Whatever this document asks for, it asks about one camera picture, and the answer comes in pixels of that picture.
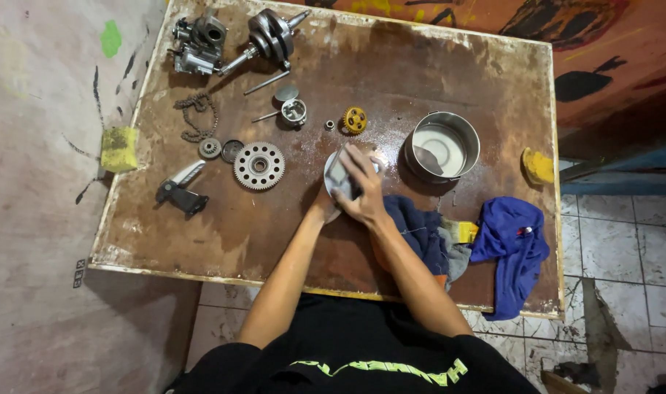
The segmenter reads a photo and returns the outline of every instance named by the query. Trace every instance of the dark blue rag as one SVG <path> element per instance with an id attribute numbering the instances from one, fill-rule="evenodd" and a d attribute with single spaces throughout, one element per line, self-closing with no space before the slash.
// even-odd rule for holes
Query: dark blue rag
<path id="1" fill-rule="evenodd" d="M 384 208 L 394 219 L 396 228 L 404 237 L 408 246 L 434 275 L 447 275 L 447 249 L 445 242 L 437 233 L 440 226 L 440 213 L 416 209 L 414 202 L 404 196 L 384 196 Z"/>
<path id="2" fill-rule="evenodd" d="M 495 307 L 486 320 L 508 320 L 520 314 L 539 277 L 539 263 L 549 256 L 542 235 L 545 217 L 537 207 L 513 197 L 497 197 L 481 207 L 479 233 L 471 262 L 498 258 Z M 532 231 L 518 232 L 530 227 Z"/>

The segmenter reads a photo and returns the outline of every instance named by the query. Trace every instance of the brass gear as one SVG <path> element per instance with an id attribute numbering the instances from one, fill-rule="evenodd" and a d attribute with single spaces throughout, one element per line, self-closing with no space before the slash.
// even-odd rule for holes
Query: brass gear
<path id="1" fill-rule="evenodd" d="M 367 115 L 360 107 L 348 107 L 343 114 L 343 124 L 351 134 L 360 134 L 367 127 Z"/>

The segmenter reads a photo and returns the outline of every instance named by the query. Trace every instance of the stainless steel pot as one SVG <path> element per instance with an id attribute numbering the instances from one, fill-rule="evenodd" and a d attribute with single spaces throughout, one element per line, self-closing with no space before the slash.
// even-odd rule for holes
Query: stainless steel pot
<path id="1" fill-rule="evenodd" d="M 463 117 L 430 112 L 408 135 L 404 156 L 417 177 L 430 183 L 459 179 L 479 159 L 479 137 Z"/>

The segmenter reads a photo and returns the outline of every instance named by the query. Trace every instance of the wooden table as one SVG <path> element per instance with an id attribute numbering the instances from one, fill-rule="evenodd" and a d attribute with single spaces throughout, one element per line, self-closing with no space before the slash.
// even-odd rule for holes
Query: wooden table
<path id="1" fill-rule="evenodd" d="M 247 20 L 263 8 L 291 17 L 306 7 L 269 1 L 217 0 L 218 18 L 230 29 L 226 58 L 242 48 Z M 195 0 L 173 0 L 149 65 L 132 125 L 140 130 L 139 168 L 114 178 L 91 268 L 162 275 L 198 281 L 260 285 L 282 255 L 320 186 L 326 158 L 345 141 L 375 148 L 390 160 L 385 193 L 412 198 L 432 210 L 476 221 L 481 204 L 514 196 L 545 213 L 551 254 L 523 314 L 558 318 L 564 309 L 561 248 L 558 247 L 558 183 L 535 188 L 521 172 L 526 146 L 556 157 L 554 79 L 551 46 L 445 27 L 311 8 L 299 25 L 291 58 L 292 74 L 247 97 L 242 92 L 275 72 L 253 59 L 226 78 L 179 74 L 167 49 L 178 18 L 204 10 Z M 273 111 L 279 85 L 296 84 L 307 106 L 301 131 L 280 129 L 275 119 L 251 124 Z M 180 139 L 187 128 L 176 100 L 212 93 L 219 109 L 215 137 L 221 142 L 266 141 L 283 152 L 282 180 L 253 192 L 235 179 L 220 158 L 208 162 L 189 189 L 210 196 L 206 209 L 186 221 L 177 208 L 156 206 L 156 188 L 195 161 L 197 145 Z M 350 105 L 368 114 L 367 129 L 351 138 L 326 132 Z M 481 140 L 477 165 L 459 182 L 429 185 L 410 174 L 399 155 L 406 136 L 431 111 L 467 119 Z M 208 112 L 192 116 L 207 126 Z M 450 291 L 462 308 L 492 310 L 495 262 L 471 264 Z M 397 300 L 390 275 L 374 261 L 365 228 L 342 215 L 326 226 L 316 246 L 306 291 L 373 300 Z"/>

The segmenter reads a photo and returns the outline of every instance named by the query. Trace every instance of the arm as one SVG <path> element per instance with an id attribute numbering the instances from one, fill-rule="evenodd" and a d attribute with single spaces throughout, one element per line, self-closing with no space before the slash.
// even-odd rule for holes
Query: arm
<path id="1" fill-rule="evenodd" d="M 342 162 L 362 187 L 363 195 L 355 201 L 338 193 L 334 196 L 345 211 L 364 223 L 379 242 L 411 315 L 423 327 L 439 334 L 473 335 L 457 305 L 438 286 L 433 274 L 408 246 L 394 220 L 386 213 L 381 195 L 381 177 L 375 174 L 371 160 L 383 168 L 381 161 L 364 156 L 352 145 L 348 145 L 347 149 L 357 166 L 348 160 Z"/>
<path id="2" fill-rule="evenodd" d="M 253 301 L 236 339 L 238 342 L 262 349 L 289 329 L 316 239 L 323 225 L 336 216 L 332 201 L 323 187 Z"/>

